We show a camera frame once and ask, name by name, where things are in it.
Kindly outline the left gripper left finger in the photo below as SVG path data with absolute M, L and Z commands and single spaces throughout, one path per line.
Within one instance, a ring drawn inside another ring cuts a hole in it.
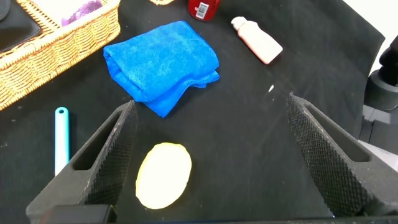
M 116 205 L 128 173 L 136 131 L 137 110 L 131 100 L 113 111 L 26 207 L 30 222 L 39 223 L 56 205 Z

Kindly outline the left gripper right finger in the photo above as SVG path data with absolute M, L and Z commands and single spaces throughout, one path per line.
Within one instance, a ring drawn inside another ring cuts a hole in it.
M 312 179 L 337 217 L 397 215 L 397 171 L 309 101 L 289 94 L 287 119 Z

